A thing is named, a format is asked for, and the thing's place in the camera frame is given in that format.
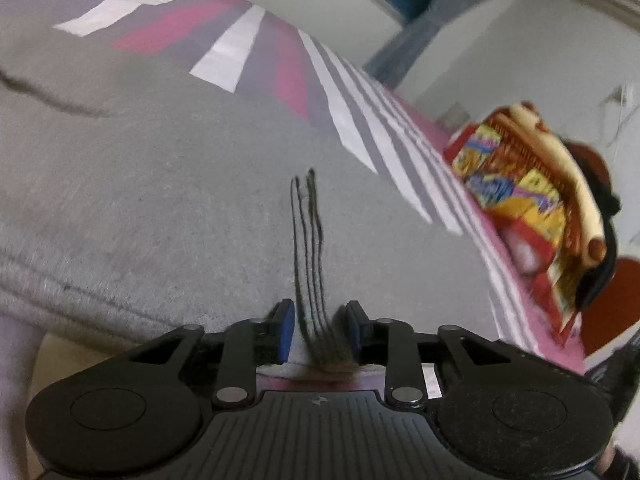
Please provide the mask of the grey sweatpants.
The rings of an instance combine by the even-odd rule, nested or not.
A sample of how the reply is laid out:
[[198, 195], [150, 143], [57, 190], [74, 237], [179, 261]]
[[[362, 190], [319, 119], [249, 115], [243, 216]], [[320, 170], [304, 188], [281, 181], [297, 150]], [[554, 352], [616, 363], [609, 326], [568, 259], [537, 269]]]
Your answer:
[[123, 349], [298, 305], [282, 377], [341, 374], [357, 300], [419, 332], [487, 338], [497, 299], [471, 237], [424, 220], [279, 104], [154, 58], [1, 20], [1, 310]]

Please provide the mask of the right grey curtain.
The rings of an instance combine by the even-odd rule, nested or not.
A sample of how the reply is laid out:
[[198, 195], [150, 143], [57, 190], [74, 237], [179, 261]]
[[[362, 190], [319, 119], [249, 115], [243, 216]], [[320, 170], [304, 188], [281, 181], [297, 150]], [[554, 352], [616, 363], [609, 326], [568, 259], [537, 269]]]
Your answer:
[[431, 0], [426, 10], [364, 64], [364, 71], [395, 89], [444, 26], [485, 0]]

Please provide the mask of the cream brown folded blanket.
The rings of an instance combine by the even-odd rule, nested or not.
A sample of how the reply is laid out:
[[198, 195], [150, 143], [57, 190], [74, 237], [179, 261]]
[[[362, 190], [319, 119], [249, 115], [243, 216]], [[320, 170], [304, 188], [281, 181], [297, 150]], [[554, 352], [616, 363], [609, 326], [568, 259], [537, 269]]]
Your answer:
[[518, 102], [494, 110], [486, 122], [505, 132], [508, 139], [532, 155], [546, 177], [559, 191], [567, 208], [564, 247], [579, 257], [584, 268], [597, 265], [588, 244], [603, 235], [602, 219], [582, 170], [561, 139], [551, 130], [532, 102]]

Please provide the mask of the black garment on pile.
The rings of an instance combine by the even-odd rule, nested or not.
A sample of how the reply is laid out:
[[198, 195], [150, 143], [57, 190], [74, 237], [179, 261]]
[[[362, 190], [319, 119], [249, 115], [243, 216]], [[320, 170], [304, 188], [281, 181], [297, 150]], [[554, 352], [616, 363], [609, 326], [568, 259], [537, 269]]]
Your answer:
[[622, 209], [622, 204], [613, 191], [604, 159], [587, 144], [565, 141], [564, 145], [582, 170], [602, 219], [603, 235], [600, 240], [588, 244], [589, 255], [598, 256], [599, 261], [582, 274], [576, 288], [576, 308], [584, 310], [604, 292], [614, 276], [618, 247], [613, 218]]

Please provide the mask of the striped pink purple bedsheet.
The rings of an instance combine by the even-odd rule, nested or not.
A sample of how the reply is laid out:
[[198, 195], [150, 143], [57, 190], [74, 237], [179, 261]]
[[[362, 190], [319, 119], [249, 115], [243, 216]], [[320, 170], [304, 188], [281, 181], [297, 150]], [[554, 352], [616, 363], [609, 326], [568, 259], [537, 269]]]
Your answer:
[[[340, 142], [424, 220], [472, 238], [497, 299], [495, 338], [584, 370], [578, 339], [554, 339], [497, 234], [442, 158], [435, 128], [303, 29], [247, 0], [1, 0], [1, 19], [6, 15], [166, 62], [243, 99], [281, 105]], [[341, 374], [282, 377], [280, 366], [266, 366], [259, 375], [270, 385], [315, 379], [361, 384], [381, 377], [376, 367], [356, 373], [348, 364]]]

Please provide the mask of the red white headboard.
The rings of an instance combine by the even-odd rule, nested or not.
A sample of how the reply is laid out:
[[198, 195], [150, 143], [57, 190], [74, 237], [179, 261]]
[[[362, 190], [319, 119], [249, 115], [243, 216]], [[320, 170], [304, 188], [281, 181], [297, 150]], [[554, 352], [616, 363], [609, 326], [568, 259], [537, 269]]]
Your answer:
[[605, 161], [586, 144], [565, 146], [585, 174], [603, 219], [605, 259], [582, 277], [579, 286], [579, 296], [586, 300], [580, 339], [587, 359], [599, 362], [639, 328], [639, 260], [618, 254], [613, 218], [622, 205]]

